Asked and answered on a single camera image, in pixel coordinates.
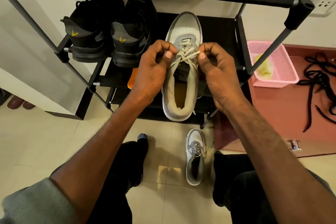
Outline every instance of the maroon slipper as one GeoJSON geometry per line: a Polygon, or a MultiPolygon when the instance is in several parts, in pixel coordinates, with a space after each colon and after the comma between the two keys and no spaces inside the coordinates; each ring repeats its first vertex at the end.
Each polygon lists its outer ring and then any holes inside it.
{"type": "Polygon", "coordinates": [[[7,107],[10,109],[17,109],[22,105],[24,100],[17,96],[12,97],[12,99],[8,102],[7,107]]]}
{"type": "Polygon", "coordinates": [[[23,108],[24,108],[24,109],[30,110],[30,109],[33,109],[34,107],[35,107],[35,105],[33,105],[33,104],[31,104],[31,103],[29,103],[29,102],[27,102],[27,101],[25,101],[25,102],[23,103],[23,108]]]}

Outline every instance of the white sneaker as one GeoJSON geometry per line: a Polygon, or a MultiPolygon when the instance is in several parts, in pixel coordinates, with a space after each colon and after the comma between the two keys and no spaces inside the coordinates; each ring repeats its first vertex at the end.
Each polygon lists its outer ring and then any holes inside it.
{"type": "Polygon", "coordinates": [[[197,186],[201,183],[204,170],[204,139],[198,129],[193,128],[189,131],[185,151],[187,152],[185,178],[190,185],[197,186]]]}
{"type": "Polygon", "coordinates": [[[166,41],[174,44],[179,52],[167,71],[162,87],[163,111],[170,120],[184,121],[194,112],[198,93],[197,56],[200,51],[197,50],[203,36],[196,15],[183,12],[177,16],[170,26],[166,41]],[[182,75],[186,82],[175,81],[174,73],[179,72],[176,69],[181,65],[189,70],[182,75]]]}

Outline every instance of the grey sleeve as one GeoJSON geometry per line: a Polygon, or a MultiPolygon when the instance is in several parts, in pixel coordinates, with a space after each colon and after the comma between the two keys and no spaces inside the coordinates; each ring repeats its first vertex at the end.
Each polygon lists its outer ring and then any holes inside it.
{"type": "Polygon", "coordinates": [[[0,224],[77,224],[75,209],[49,179],[7,196],[0,224]]]}

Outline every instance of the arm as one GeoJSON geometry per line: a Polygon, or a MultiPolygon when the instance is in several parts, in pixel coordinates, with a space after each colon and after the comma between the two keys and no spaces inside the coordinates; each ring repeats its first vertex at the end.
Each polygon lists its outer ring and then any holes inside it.
{"type": "Polygon", "coordinates": [[[278,223],[334,223],[336,198],[288,150],[281,136],[246,100],[233,58],[218,44],[199,47],[216,106],[230,120],[253,163],[278,223]],[[213,66],[207,55],[217,57],[213,66]]]}
{"type": "Polygon", "coordinates": [[[129,129],[143,109],[161,90],[167,66],[177,49],[158,40],[142,55],[134,86],[105,125],[70,158],[51,179],[73,204],[85,223],[102,190],[113,159],[129,129]],[[165,53],[160,63],[158,52],[165,53]]]}

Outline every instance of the pink basket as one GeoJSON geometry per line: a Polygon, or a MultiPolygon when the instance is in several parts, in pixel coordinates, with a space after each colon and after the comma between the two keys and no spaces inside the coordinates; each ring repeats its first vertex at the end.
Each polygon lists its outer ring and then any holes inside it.
{"type": "MultiPolygon", "coordinates": [[[[255,57],[264,53],[271,44],[272,42],[247,41],[252,65],[254,64],[255,57]]],[[[257,72],[254,72],[252,75],[254,86],[282,88],[288,84],[297,83],[299,81],[299,76],[282,44],[269,56],[269,59],[274,64],[272,79],[265,80],[258,76],[257,72]]]]}

